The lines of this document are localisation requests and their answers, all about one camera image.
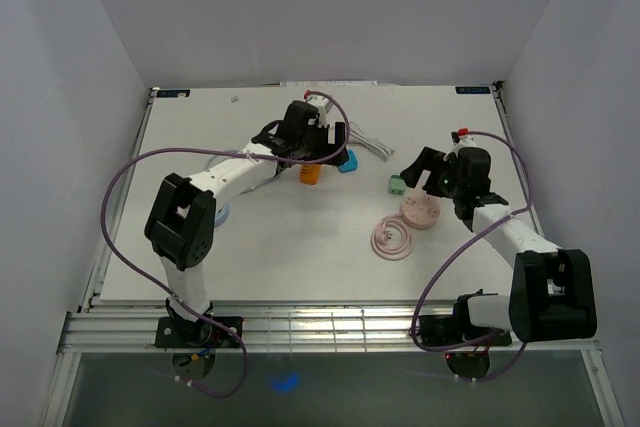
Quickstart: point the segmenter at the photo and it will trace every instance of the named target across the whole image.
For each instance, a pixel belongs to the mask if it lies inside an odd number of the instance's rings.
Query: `white tabletop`
[[[205,260],[209,296],[217,301],[413,302],[444,260],[471,233],[441,199],[439,222],[414,231],[416,246],[406,259],[377,257],[369,244],[374,225],[397,212],[401,198],[387,193],[391,174],[409,166],[427,145],[451,148],[450,132],[461,127],[504,135],[491,95],[457,95],[453,87],[331,87],[327,93],[366,134],[395,149],[387,163],[360,146],[357,171],[340,174],[325,166],[316,186],[298,181],[299,167],[231,202],[229,219],[215,230]],[[239,149],[271,120],[282,118],[303,88],[194,89],[187,98],[155,99],[142,152],[169,146]],[[339,119],[331,112],[330,120]],[[515,207],[522,188],[508,150],[476,139],[492,157],[492,188]],[[117,233],[118,247],[139,266],[165,280],[143,229],[162,179],[204,169],[208,157],[168,154],[138,164]],[[530,218],[523,218],[531,225]],[[479,242],[447,271],[430,299],[455,299],[485,291],[508,293],[510,266]],[[112,257],[102,301],[162,301],[165,294]]]

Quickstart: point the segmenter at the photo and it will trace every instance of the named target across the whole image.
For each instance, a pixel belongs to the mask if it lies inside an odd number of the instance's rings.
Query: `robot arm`
[[[328,99],[307,96],[292,102],[282,120],[267,124],[236,157],[203,172],[163,180],[145,226],[145,236],[160,256],[169,287],[177,298],[168,298],[172,329],[192,346],[207,344],[212,328],[187,312],[183,301],[199,314],[211,314],[204,288],[203,265],[213,243],[216,211],[245,190],[291,167],[287,160],[314,161],[331,157],[330,165],[348,160],[346,126],[335,124],[335,141],[329,142],[326,113]],[[252,156],[275,156],[280,160]]]
[[[456,216],[474,233],[511,215],[505,199],[490,191],[491,157],[466,130],[452,133],[449,154],[425,147],[400,175],[415,187],[423,170],[427,194],[453,200]],[[486,332],[513,331],[522,342],[593,337],[597,328],[589,259],[563,250],[516,218],[484,237],[513,267],[509,296],[482,290],[458,297],[456,334],[465,339]]]

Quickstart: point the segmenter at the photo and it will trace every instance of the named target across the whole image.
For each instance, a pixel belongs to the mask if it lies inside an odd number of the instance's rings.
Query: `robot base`
[[[236,333],[240,338],[242,338],[242,317],[211,317],[212,320],[224,325],[225,327],[229,327],[230,329],[235,329]],[[208,342],[205,342],[203,345],[194,347],[192,344],[189,344],[178,335],[178,333],[173,328],[172,319],[170,317],[162,317],[158,321],[158,328],[156,329],[156,339],[153,344],[155,347],[159,349],[204,349],[208,347],[216,348],[216,349],[237,349],[240,347],[238,342],[231,337],[227,332],[222,329],[217,329],[216,327],[212,327],[211,329],[211,337]]]
[[[462,332],[455,323],[452,315],[421,315],[418,337],[425,347],[443,347],[458,344],[465,340],[474,339],[494,332],[484,327],[473,327],[473,331]],[[491,345],[508,347],[511,345],[511,335],[508,332],[496,334],[491,338]]]

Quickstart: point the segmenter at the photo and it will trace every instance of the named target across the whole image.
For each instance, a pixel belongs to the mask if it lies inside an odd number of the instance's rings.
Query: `white wall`
[[[0,11],[0,425],[31,426],[146,89],[99,0]]]
[[[507,82],[545,232],[592,261],[604,360],[640,425],[640,0],[551,0]]]
[[[147,85],[504,79],[548,0],[102,0]]]

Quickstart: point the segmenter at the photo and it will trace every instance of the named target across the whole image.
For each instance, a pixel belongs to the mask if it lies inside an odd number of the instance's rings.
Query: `small cube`
[[[392,175],[389,179],[389,193],[393,195],[402,195],[406,190],[407,185],[399,175]]]

